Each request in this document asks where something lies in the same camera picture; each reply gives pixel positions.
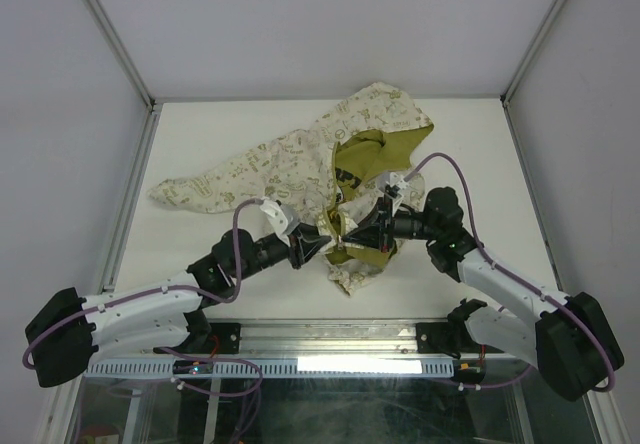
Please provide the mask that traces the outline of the cream patterned hooded jacket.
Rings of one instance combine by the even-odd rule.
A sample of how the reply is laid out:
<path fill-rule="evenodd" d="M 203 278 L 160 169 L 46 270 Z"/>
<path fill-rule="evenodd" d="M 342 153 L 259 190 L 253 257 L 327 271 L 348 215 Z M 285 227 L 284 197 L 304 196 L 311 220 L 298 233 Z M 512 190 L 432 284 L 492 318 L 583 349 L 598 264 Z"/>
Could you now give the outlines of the cream patterned hooded jacket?
<path fill-rule="evenodd" d="M 261 143 L 199 175 L 166 179 L 148 196 L 164 207 L 201 214 L 232 211 L 250 198 L 287 204 L 302 222 L 330 237 L 321 252 L 328 277 L 351 295 L 384 271 L 403 242 L 383 253 L 338 240 L 381 197 L 380 176 L 412 170 L 412 153 L 433 129 L 406 92 L 374 83 L 309 128 Z"/>

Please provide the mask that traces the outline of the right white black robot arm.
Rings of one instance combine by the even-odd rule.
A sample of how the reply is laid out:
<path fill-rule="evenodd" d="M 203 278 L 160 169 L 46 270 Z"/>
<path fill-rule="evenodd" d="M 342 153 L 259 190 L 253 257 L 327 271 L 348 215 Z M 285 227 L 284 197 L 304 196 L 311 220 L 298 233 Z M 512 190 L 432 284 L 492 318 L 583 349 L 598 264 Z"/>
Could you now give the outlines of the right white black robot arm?
<path fill-rule="evenodd" d="M 464 212 L 450 187 L 431 190 L 422 211 L 394 205 L 392 198 L 379 198 L 344 242 L 388 253 L 398 239 L 421 240 L 440 273 L 497 304 L 462 300 L 445 322 L 419 335 L 420 346 L 454 359 L 481 346 L 500 350 L 536 369 L 568 401 L 605 391 L 624 355 L 594 297 L 526 283 L 490 258 L 464 227 Z"/>

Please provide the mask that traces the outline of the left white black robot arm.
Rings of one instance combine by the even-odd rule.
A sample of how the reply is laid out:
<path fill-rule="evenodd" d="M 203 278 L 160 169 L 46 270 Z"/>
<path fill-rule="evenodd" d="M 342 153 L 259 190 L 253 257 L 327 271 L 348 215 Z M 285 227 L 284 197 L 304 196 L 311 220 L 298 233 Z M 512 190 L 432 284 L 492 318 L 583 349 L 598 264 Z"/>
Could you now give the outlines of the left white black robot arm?
<path fill-rule="evenodd" d="M 51 388 L 105 359 L 142 349 L 197 353 L 210 337 L 205 308 L 230 301 L 245 279 L 283 261 L 301 268 L 329 241 L 307 224 L 258 240 L 232 229 L 207 255 L 158 283 L 91 296 L 62 289 L 26 326 L 22 364 L 40 387 Z"/>

